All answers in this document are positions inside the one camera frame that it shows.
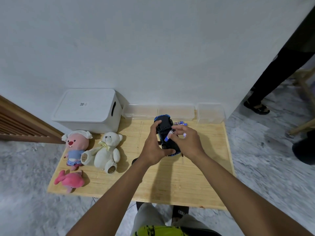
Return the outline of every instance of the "black pants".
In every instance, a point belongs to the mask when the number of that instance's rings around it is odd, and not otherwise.
[[[278,57],[269,64],[254,84],[255,90],[248,98],[250,105],[259,105],[264,97],[301,68],[313,54],[313,52],[305,53],[282,48]]]

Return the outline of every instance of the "person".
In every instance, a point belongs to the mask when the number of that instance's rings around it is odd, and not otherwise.
[[[315,7],[251,88],[244,106],[260,115],[270,113],[262,100],[301,68],[315,53]]]
[[[148,168],[163,157],[175,153],[173,149],[161,149],[156,137],[156,127],[151,126],[139,158],[116,183],[82,216],[68,232],[68,236],[115,235],[137,187]],[[244,235],[312,235],[295,220],[270,204],[229,173],[203,150],[198,133],[187,126],[173,126],[171,139],[181,152],[203,173],[216,191]],[[185,138],[178,135],[186,133]],[[189,214],[165,226],[158,211],[150,203],[140,206],[131,235],[219,235],[208,229]]]

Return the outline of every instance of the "yellow ribbon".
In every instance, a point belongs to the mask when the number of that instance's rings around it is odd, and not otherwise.
[[[103,149],[103,148],[106,148],[107,151],[109,151],[109,146],[108,146],[105,142],[100,141],[99,144],[101,145],[101,147],[100,147],[99,150],[101,150],[101,149]]]

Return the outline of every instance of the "blue battery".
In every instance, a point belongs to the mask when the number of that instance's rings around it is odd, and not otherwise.
[[[164,139],[164,141],[167,142],[167,141],[170,139],[170,137],[171,137],[171,135],[172,135],[173,133],[174,133],[173,131],[169,131],[169,133],[167,134],[167,136],[166,136],[166,138]]]

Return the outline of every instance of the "box lid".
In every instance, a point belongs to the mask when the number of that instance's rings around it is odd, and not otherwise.
[[[69,89],[60,99],[52,120],[96,122],[106,120],[115,96],[113,89]]]

